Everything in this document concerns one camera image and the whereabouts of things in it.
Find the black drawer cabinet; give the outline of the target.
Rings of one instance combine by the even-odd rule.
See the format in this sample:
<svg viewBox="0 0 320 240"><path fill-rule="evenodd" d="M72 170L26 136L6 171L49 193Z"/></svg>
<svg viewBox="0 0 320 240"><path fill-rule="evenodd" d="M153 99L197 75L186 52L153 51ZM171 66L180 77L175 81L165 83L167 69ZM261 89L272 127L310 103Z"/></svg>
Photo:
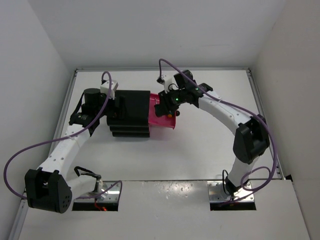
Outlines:
<svg viewBox="0 0 320 240"><path fill-rule="evenodd" d="M149 90L117 90L118 95L125 96L125 117L118 119L107 116L106 123L113 137L149 138Z"/></svg>

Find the pink top drawer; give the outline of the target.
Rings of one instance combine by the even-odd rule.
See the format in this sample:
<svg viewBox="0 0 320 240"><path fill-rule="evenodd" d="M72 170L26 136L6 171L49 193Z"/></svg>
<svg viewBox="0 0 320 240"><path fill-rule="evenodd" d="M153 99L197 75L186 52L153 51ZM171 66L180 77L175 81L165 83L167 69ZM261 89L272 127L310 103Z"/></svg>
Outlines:
<svg viewBox="0 0 320 240"><path fill-rule="evenodd" d="M152 127L163 127L174 129L176 127L176 114L172 116L164 115L161 117L156 116L155 105L160 103L160 98L156 93L150 93L149 97L149 113L148 124Z"/></svg>

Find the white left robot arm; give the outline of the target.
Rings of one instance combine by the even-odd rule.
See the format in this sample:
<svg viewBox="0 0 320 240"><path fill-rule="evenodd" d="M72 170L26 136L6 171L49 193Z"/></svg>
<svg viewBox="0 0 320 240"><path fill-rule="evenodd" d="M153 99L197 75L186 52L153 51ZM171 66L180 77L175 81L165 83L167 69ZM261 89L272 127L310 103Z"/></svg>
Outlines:
<svg viewBox="0 0 320 240"><path fill-rule="evenodd" d="M115 99L112 88L87 88L70 116L64 137L48 158L25 174L25 190L30 208L63 214L77 199L102 200L108 193L101 176L83 169L76 178L66 180L69 168L84 143L93 135L100 118L107 115L107 104Z"/></svg>

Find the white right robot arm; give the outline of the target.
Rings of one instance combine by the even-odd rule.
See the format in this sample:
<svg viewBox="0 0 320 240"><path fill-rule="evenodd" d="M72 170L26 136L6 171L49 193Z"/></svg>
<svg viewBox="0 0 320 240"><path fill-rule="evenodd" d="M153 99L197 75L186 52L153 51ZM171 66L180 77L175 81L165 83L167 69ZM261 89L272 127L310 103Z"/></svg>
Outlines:
<svg viewBox="0 0 320 240"><path fill-rule="evenodd" d="M188 103L212 115L234 135L235 160L223 186L225 194L232 196L248 181L247 174L270 146L266 129L253 116L223 103L211 86L197 84L189 70L173 76L161 75L156 81L164 87L154 107L157 117L171 116L180 105Z"/></svg>

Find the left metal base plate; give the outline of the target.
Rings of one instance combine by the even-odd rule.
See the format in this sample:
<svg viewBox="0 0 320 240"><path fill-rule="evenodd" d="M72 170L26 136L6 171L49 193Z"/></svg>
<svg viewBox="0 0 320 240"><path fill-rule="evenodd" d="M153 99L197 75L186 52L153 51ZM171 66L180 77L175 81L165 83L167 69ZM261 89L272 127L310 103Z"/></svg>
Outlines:
<svg viewBox="0 0 320 240"><path fill-rule="evenodd" d="M98 203L118 203L122 193L123 182L119 181L103 181L99 185L97 192L89 192L76 198L81 202L94 202Z"/></svg>

